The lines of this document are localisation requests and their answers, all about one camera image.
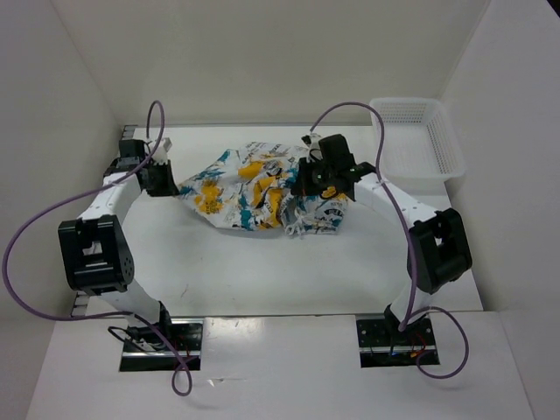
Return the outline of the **patterned white teal yellow shorts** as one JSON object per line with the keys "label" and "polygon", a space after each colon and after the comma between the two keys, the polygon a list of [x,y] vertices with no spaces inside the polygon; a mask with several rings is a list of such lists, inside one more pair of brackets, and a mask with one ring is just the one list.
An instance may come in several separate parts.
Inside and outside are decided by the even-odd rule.
{"label": "patterned white teal yellow shorts", "polygon": [[178,184],[178,198],[216,228],[287,235],[338,232],[349,199],[291,194],[307,147],[251,142],[227,149],[205,170]]}

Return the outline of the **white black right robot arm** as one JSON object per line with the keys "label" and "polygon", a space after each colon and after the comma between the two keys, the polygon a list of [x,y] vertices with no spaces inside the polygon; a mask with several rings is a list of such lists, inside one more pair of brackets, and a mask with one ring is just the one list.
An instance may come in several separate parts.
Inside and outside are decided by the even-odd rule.
{"label": "white black right robot arm", "polygon": [[369,162],[357,163],[341,134],[302,137],[308,155],[300,159],[291,193],[330,199],[343,194],[403,228],[410,285],[384,311],[385,337],[402,344],[428,311],[432,296],[473,265],[458,211],[438,210],[392,184]]}

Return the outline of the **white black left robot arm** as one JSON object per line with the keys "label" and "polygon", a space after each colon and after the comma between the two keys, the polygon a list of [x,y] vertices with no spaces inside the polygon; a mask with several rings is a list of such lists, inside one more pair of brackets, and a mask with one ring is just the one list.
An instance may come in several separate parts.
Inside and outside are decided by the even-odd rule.
{"label": "white black left robot arm", "polygon": [[141,349],[170,346],[175,329],[165,305],[137,282],[135,263],[123,232],[130,207],[146,192],[173,197],[179,190],[167,156],[172,142],[122,140],[119,156],[103,174],[104,191],[77,219],[60,223],[59,244],[66,280],[74,291],[98,297],[117,312],[126,312],[126,333]]}

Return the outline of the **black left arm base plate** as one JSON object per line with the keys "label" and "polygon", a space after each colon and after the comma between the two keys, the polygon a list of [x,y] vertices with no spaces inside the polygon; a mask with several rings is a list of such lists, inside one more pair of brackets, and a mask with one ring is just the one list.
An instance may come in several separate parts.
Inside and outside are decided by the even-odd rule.
{"label": "black left arm base plate", "polygon": [[[191,371],[200,371],[203,328],[202,318],[171,320],[168,340]],[[108,332],[122,343],[120,372],[172,372],[179,366],[172,350],[148,328],[110,326]]]}

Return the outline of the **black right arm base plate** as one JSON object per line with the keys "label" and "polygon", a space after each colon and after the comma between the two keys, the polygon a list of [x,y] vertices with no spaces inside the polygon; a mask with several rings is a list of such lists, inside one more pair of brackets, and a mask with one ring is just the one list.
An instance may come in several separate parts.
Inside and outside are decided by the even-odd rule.
{"label": "black right arm base plate", "polygon": [[407,332],[393,332],[381,314],[355,320],[361,368],[440,364],[431,320],[422,317]]}

